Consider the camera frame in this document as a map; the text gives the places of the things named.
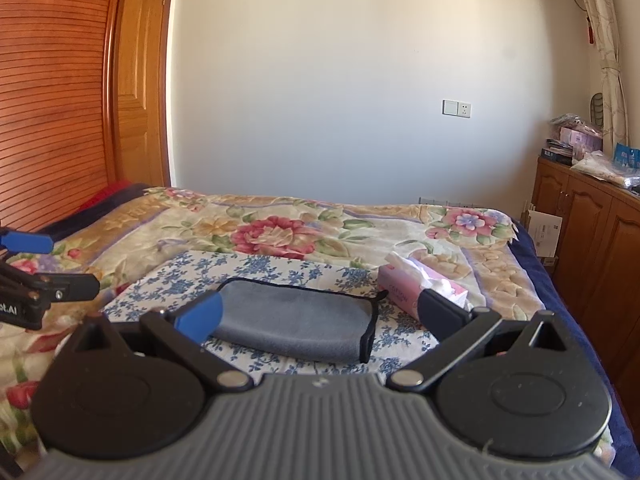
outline gray ribbed surface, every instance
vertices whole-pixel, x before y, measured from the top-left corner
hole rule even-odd
[[[515,463],[465,446],[426,400],[374,375],[266,376],[219,397],[180,442],[125,462],[52,452],[25,480],[619,479],[592,456]]]

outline curtain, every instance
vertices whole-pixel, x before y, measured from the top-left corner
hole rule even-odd
[[[604,152],[611,155],[617,142],[629,144],[626,105],[620,81],[618,23],[613,0],[584,0],[591,20],[602,71]]]

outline white wall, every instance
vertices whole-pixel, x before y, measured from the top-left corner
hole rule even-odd
[[[519,214],[546,121],[588,116],[571,0],[178,0],[175,181]],[[442,100],[472,118],[441,114]]]
[[[172,66],[174,65],[174,25],[175,6],[178,0],[171,0],[169,7],[169,25],[166,41],[166,143],[169,155],[169,176],[172,185],[175,185],[175,158],[174,158],[174,115],[172,110],[173,86]]]
[[[613,0],[620,31],[620,65],[629,141],[640,148],[640,0]]]

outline folded gray cloth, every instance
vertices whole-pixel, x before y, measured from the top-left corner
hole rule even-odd
[[[299,359],[369,361],[378,300],[290,285],[231,278],[218,289],[223,341]]]

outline tissue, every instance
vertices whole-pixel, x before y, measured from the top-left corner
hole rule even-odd
[[[388,290],[389,299],[409,316],[420,321],[420,293],[430,288],[460,308],[468,310],[468,291],[439,272],[414,258],[403,258],[393,252],[386,256],[388,265],[378,268],[378,287]]]

